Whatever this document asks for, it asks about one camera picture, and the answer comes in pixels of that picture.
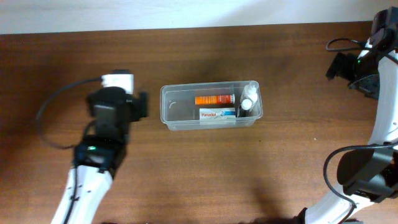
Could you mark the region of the black bottle white cap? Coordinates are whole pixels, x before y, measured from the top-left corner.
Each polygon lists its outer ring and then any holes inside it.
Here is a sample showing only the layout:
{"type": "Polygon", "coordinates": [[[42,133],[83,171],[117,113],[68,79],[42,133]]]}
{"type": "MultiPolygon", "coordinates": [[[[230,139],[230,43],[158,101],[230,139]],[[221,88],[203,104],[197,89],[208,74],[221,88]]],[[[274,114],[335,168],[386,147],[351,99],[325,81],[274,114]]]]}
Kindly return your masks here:
{"type": "Polygon", "coordinates": [[[252,101],[250,99],[244,99],[238,109],[237,117],[247,117],[249,114],[249,110],[251,109],[252,101]]]}

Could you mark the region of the white spray bottle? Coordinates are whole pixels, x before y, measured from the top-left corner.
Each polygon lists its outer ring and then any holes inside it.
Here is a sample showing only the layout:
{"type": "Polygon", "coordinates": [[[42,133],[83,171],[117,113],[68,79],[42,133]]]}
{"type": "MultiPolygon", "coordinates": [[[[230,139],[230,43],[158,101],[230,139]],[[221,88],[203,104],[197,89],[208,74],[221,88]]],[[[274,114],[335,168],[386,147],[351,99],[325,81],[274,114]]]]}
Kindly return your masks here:
{"type": "Polygon", "coordinates": [[[254,108],[254,105],[257,103],[259,99],[259,94],[258,94],[258,88],[259,84],[256,81],[251,81],[249,84],[247,84],[243,92],[241,94],[240,98],[240,103],[242,104],[244,100],[250,100],[251,101],[251,107],[249,108],[249,111],[251,111],[254,108]]]}

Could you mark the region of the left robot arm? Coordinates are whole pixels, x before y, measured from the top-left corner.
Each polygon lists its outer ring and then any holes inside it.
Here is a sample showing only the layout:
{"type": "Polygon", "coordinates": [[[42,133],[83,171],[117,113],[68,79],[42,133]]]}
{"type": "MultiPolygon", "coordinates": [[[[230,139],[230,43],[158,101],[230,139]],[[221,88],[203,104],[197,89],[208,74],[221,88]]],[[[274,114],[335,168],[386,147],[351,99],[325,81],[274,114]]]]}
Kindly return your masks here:
{"type": "Polygon", "coordinates": [[[86,103],[93,120],[73,149],[63,197],[52,223],[91,223],[111,188],[129,143],[129,126],[147,117],[148,94],[128,94],[121,87],[103,87],[86,103]]]}

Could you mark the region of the orange tablet tube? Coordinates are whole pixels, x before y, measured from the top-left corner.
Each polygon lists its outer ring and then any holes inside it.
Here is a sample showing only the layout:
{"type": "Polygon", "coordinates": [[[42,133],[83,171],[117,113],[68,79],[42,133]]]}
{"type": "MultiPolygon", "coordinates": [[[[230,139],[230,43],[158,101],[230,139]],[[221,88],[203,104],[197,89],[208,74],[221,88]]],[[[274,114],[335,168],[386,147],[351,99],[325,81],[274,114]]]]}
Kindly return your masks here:
{"type": "Polygon", "coordinates": [[[196,105],[222,105],[233,104],[235,102],[235,95],[212,95],[212,96],[196,96],[196,105]]]}

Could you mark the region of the white Panadol medicine box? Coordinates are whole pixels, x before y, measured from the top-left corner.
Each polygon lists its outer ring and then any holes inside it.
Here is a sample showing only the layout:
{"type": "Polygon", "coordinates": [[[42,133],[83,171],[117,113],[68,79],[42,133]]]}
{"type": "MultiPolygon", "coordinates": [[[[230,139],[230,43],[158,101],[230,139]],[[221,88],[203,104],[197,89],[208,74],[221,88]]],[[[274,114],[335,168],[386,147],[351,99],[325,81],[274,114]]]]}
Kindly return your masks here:
{"type": "Polygon", "coordinates": [[[226,124],[236,121],[234,108],[200,108],[200,124],[226,124]]]}

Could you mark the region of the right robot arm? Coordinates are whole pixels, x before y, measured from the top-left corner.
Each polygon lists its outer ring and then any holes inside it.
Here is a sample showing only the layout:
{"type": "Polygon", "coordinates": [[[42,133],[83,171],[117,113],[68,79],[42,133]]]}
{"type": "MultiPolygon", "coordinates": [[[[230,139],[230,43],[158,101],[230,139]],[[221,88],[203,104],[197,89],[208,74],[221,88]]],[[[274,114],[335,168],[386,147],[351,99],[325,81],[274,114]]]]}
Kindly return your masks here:
{"type": "Polygon", "coordinates": [[[374,16],[367,41],[334,51],[326,77],[344,78],[350,89],[376,99],[376,120],[366,145],[342,147],[326,158],[330,191],[292,223],[350,223],[361,209],[397,198],[397,8],[374,16]]]}

